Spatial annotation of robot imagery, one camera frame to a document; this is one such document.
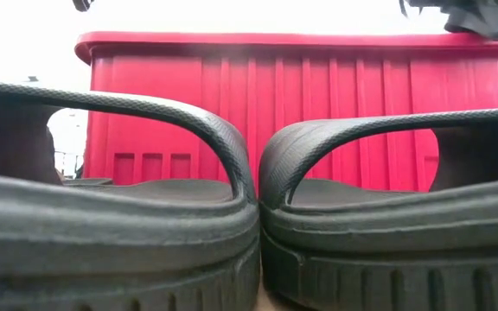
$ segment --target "red plastic crate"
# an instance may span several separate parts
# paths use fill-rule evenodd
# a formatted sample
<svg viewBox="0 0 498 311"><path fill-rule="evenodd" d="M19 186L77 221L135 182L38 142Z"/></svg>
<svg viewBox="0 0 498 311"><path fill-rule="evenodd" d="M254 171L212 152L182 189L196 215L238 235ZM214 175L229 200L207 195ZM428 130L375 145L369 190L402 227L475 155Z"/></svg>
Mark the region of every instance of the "red plastic crate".
<svg viewBox="0 0 498 311"><path fill-rule="evenodd" d="M257 175L272 134L297 121L498 107L498 42L473 35L347 37L98 32L76 54L92 89L171 98L232 122ZM169 124L92 112L88 177L226 181L199 138ZM428 130L350 143L309 176L374 189L427 190L437 169Z"/></svg>

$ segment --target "rubber sole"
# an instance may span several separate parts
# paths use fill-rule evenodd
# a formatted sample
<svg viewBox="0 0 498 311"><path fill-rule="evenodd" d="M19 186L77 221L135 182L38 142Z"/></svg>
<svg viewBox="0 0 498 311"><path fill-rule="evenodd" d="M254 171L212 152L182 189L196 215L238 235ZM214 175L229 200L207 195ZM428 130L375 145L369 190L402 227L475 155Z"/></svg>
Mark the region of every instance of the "rubber sole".
<svg viewBox="0 0 498 311"><path fill-rule="evenodd" d="M358 258L283 246L261 234L268 290L308 308L343 311L498 310L498 251Z"/></svg>
<svg viewBox="0 0 498 311"><path fill-rule="evenodd" d="M0 278L0 311L252 310L259 242L236 258L159 274Z"/></svg>

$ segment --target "red crate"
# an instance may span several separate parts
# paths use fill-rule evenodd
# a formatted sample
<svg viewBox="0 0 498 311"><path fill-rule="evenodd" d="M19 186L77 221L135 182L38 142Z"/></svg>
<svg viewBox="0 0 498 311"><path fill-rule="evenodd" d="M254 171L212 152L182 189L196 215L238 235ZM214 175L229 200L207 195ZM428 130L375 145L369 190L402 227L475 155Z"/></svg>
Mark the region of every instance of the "red crate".
<svg viewBox="0 0 498 311"><path fill-rule="evenodd" d="M347 37L97 32L76 54L92 89L200 106L244 135L257 175L271 135L297 121L498 107L498 42L473 35ZM92 112L88 177L226 181L199 138L169 124ZM321 160L309 176L374 189L427 190L437 167L428 130L373 136Z"/></svg>

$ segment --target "black slide sandal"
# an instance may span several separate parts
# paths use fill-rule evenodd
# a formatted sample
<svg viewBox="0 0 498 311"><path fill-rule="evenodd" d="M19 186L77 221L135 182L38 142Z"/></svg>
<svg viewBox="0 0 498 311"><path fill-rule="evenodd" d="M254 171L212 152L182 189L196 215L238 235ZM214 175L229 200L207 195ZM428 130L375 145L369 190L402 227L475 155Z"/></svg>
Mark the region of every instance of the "black slide sandal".
<svg viewBox="0 0 498 311"><path fill-rule="evenodd" d="M428 128L430 193L303 179L344 143ZM498 310L498 110L293 124L265 148L259 185L270 291L321 310Z"/></svg>
<svg viewBox="0 0 498 311"><path fill-rule="evenodd" d="M0 310L252 309L259 213L231 124L167 99L3 83L0 107L43 122L70 107L176 124L216 152L231 182L63 187L54 168L42 180L0 172Z"/></svg>

